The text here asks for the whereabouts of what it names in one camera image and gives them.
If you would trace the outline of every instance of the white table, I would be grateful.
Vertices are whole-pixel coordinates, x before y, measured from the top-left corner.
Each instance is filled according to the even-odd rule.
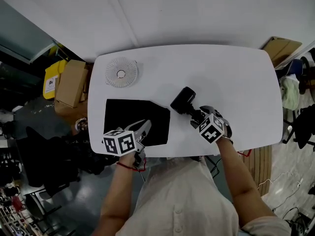
[[[105,68],[114,58],[138,63],[140,76],[129,88],[105,83]],[[185,86],[196,92],[194,108],[210,105],[232,127],[237,151],[277,143],[282,137],[283,112],[280,89],[265,51],[223,45],[157,46],[99,56],[94,64],[88,100],[91,146],[103,153],[106,99],[151,100],[170,112],[168,142],[146,147],[148,157],[218,154],[170,104]]]

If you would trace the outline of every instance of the yellow container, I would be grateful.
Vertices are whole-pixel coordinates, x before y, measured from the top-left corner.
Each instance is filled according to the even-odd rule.
[[[45,99],[55,98],[55,88],[56,80],[58,76],[64,71],[64,67],[68,62],[66,60],[61,60],[52,64],[50,67],[46,68],[45,81],[43,88],[43,96]]]

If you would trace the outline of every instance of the white sticker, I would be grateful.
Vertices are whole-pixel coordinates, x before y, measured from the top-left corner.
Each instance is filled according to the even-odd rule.
[[[56,87],[56,79],[58,78],[58,75],[54,76],[54,77],[51,77],[49,78],[47,81],[46,81],[46,84],[45,84],[45,93],[48,93],[48,92],[51,92],[51,91],[54,91],[55,90],[55,87]]]

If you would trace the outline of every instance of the wooden pallet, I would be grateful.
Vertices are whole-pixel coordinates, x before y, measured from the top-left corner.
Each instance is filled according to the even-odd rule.
[[[271,145],[265,147],[255,148],[251,151],[248,157],[241,156],[246,167],[250,171],[252,178],[254,179],[256,186],[265,182],[271,177],[272,166],[272,147]],[[270,181],[266,181],[259,186],[259,193],[261,196],[269,192]]]

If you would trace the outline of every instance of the beige shirt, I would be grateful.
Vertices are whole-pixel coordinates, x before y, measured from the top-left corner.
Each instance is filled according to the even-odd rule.
[[[278,217],[246,224],[251,235],[289,236]],[[134,214],[117,236],[232,236],[243,234],[233,204],[217,189],[205,161],[173,158],[151,168]]]

